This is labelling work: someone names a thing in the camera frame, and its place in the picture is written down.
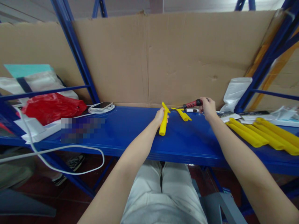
hand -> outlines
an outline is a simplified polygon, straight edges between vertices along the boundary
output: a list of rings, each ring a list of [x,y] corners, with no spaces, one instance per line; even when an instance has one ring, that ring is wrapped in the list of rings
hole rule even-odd
[[[213,118],[218,118],[215,101],[206,97],[200,97],[200,99],[202,100],[202,106],[199,107],[199,112],[205,112],[205,119],[210,122]]]
[[[164,117],[164,111],[165,109],[163,107],[160,108],[160,110],[157,111],[155,118],[153,119],[153,121],[160,126]]]

screwdriver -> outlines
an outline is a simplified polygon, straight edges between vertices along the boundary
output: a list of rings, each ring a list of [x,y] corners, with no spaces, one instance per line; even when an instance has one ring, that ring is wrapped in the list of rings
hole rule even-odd
[[[197,99],[193,102],[190,102],[190,103],[187,103],[187,104],[184,104],[182,107],[179,107],[179,108],[176,108],[176,109],[172,109],[172,110],[177,110],[177,109],[180,109],[180,108],[191,108],[191,107],[195,107],[195,106],[202,106],[202,100],[200,99]]]

gray chair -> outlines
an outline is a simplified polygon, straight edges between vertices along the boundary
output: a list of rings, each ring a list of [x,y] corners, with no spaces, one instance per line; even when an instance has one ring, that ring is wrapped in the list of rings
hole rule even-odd
[[[202,197],[200,195],[198,185],[194,179],[192,179],[192,183],[199,196],[199,200],[208,220],[208,224],[222,224],[220,208],[222,208],[229,224],[247,224],[230,194],[217,192]]]
[[[0,215],[55,217],[56,209],[22,193],[5,189],[0,191]]]

left hand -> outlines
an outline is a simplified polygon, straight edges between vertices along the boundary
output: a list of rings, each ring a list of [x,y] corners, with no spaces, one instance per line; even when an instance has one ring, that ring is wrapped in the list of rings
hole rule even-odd
[[[154,118],[154,121],[159,124],[159,126],[162,123],[163,117],[164,117],[164,111],[165,109],[163,107],[160,108],[160,110],[157,111],[156,116]]]

red screwdriver handle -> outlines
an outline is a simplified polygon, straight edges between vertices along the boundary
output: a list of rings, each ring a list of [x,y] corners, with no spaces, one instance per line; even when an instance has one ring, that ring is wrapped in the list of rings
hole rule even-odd
[[[193,102],[190,102],[190,103],[187,103],[187,104],[183,105],[184,108],[191,108],[191,107],[195,107],[195,106],[202,106],[202,100],[197,99]]]

